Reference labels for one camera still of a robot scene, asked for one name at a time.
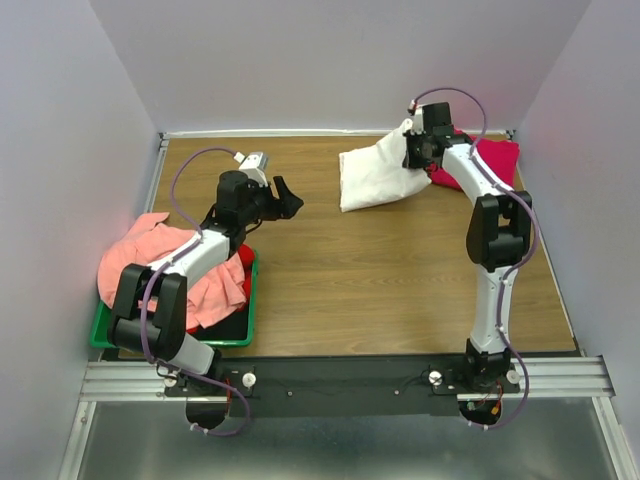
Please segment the white printed t-shirt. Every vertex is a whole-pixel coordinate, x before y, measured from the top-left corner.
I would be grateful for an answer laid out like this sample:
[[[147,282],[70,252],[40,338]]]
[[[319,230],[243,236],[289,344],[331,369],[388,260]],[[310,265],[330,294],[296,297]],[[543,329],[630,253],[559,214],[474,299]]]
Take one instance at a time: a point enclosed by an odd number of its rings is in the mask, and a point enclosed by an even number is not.
[[[412,121],[405,119],[374,145],[339,154],[342,213],[403,200],[431,184],[424,170],[403,167],[404,133],[411,126]]]

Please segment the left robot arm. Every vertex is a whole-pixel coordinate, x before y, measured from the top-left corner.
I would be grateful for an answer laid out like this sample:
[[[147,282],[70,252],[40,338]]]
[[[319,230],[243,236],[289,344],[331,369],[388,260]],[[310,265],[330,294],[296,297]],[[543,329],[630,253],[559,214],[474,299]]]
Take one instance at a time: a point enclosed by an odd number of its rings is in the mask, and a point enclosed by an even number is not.
[[[201,395],[222,380],[213,347],[187,333],[187,294],[206,273],[230,259],[244,243],[247,228],[291,219],[304,205],[283,177],[261,183],[239,170],[220,175],[216,203],[195,235],[149,266],[130,264],[121,273],[108,341],[188,371],[187,382]]]

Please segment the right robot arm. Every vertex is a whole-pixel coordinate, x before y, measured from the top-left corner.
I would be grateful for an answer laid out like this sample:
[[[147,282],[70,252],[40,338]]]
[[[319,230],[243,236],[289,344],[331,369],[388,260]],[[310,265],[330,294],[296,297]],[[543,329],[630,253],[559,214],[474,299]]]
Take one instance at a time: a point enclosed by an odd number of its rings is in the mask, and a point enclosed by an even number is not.
[[[532,198],[499,178],[472,139],[458,133],[446,102],[408,109],[406,169],[441,169],[455,179],[472,204],[466,251],[477,270],[474,326],[467,340],[460,379],[480,392],[505,377],[511,366],[509,315],[513,284],[536,246]]]

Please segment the red t-shirt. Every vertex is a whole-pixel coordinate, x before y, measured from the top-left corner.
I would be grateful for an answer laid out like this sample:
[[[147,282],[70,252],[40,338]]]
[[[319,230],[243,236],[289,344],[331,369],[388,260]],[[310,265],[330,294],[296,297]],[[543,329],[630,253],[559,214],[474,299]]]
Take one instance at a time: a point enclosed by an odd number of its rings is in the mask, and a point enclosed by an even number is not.
[[[242,245],[238,253],[210,270],[187,294],[186,331],[207,329],[246,309],[252,291],[256,254]]]

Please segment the folded magenta t-shirt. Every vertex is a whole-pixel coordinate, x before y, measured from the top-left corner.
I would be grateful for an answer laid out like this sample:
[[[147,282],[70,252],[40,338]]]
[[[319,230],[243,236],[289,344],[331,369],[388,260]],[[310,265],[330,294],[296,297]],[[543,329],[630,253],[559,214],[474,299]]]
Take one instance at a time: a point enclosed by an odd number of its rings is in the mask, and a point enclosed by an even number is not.
[[[517,143],[508,140],[482,139],[477,146],[478,154],[487,166],[507,185],[514,186],[516,167],[520,155]],[[430,176],[432,183],[461,191],[457,181],[443,169],[434,170]]]

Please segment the salmon pink t-shirt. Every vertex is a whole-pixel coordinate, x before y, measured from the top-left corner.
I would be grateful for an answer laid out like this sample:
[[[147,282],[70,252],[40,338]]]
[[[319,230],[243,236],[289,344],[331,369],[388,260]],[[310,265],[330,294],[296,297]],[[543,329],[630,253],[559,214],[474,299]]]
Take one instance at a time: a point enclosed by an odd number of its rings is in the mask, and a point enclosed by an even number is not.
[[[165,224],[167,212],[146,213],[103,255],[97,273],[100,299],[109,307],[118,282],[130,264],[148,265],[181,247],[195,235]],[[187,331],[209,328],[243,308],[249,299],[250,281],[241,255],[236,254],[202,277],[187,294]]]

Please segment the green plastic bin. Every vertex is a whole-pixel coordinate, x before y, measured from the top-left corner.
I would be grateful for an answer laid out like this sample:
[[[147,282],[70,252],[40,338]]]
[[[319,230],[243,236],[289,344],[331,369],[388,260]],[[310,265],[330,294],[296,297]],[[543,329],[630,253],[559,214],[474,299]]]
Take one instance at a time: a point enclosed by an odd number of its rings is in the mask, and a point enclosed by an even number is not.
[[[164,340],[176,344],[186,331],[188,291],[210,270],[232,256],[222,255],[216,266],[203,268],[189,265],[196,251],[175,251],[148,265],[130,264],[121,273],[114,303],[107,306],[101,299],[89,336],[94,348],[112,348],[116,326],[130,327],[133,321],[144,321],[148,349],[153,350]],[[214,347],[246,346],[251,341],[253,311],[250,295],[243,311],[207,329],[197,329],[196,339]]]

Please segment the aluminium table edge rail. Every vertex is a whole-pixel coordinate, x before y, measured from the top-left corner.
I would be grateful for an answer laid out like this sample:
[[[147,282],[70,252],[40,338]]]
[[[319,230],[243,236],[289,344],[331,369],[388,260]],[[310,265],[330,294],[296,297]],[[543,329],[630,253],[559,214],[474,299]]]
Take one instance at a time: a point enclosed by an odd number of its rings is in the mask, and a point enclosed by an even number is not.
[[[162,171],[164,168],[164,163],[170,143],[170,137],[167,132],[160,132],[158,134],[159,143],[158,148],[154,157],[154,161],[152,164],[151,177],[149,180],[149,185],[144,196],[144,204],[143,204],[143,213],[151,212],[153,209],[153,205],[156,199],[158,186],[160,182],[160,178],[162,175]]]

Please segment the aluminium front frame rail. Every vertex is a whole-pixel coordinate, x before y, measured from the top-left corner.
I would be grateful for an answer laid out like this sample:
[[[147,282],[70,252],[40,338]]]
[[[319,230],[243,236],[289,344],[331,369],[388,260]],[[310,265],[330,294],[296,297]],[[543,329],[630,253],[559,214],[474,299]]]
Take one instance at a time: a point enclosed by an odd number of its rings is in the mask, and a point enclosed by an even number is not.
[[[224,403],[226,396],[198,397],[180,390],[169,393],[155,368],[141,362],[89,362],[80,400],[85,402]]]

